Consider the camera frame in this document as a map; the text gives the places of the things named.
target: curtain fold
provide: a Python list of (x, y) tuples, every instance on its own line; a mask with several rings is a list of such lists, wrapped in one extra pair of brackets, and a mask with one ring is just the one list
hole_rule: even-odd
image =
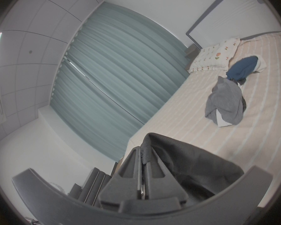
[(129, 138), (188, 77), (185, 49), (152, 20), (103, 3), (71, 44), (51, 106), (87, 143), (118, 161)]

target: bed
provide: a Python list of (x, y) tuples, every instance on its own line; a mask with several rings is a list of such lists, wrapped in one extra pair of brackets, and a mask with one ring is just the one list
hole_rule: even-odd
[(206, 100), (224, 70), (192, 72), (167, 103), (130, 138), (124, 159), (140, 146), (149, 132), (159, 133), (203, 148), (239, 165), (246, 172), (253, 165), (273, 175), (260, 203), (265, 206), (281, 182), (281, 32), (242, 40), (231, 67), (248, 54), (258, 54), (267, 64), (252, 73), (242, 86), (247, 103), (242, 121), (219, 128), (205, 118)]

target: pillowcase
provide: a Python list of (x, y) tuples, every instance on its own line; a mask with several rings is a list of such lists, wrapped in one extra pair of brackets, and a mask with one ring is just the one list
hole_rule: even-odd
[(239, 38), (225, 40), (214, 46), (202, 48), (199, 55), (191, 64), (189, 73), (203, 70), (228, 70), (229, 60), (233, 58), (238, 46)]

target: dark gray garment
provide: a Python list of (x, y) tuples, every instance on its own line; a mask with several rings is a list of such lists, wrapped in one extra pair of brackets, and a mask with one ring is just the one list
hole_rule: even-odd
[(242, 90), (233, 81), (218, 77), (207, 99), (205, 117), (217, 123), (216, 110), (225, 122), (237, 125), (243, 118)]
[(232, 162), (157, 133), (148, 133), (140, 146), (143, 164), (151, 161), (152, 148), (188, 193), (188, 202), (193, 205), (221, 192), (244, 174)]

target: blue garment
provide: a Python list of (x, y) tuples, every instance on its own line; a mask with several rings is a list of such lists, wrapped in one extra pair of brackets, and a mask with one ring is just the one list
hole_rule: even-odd
[(254, 71), (257, 61), (258, 58), (256, 56), (241, 59), (228, 70), (226, 73), (227, 79), (235, 79), (237, 81), (245, 79)]

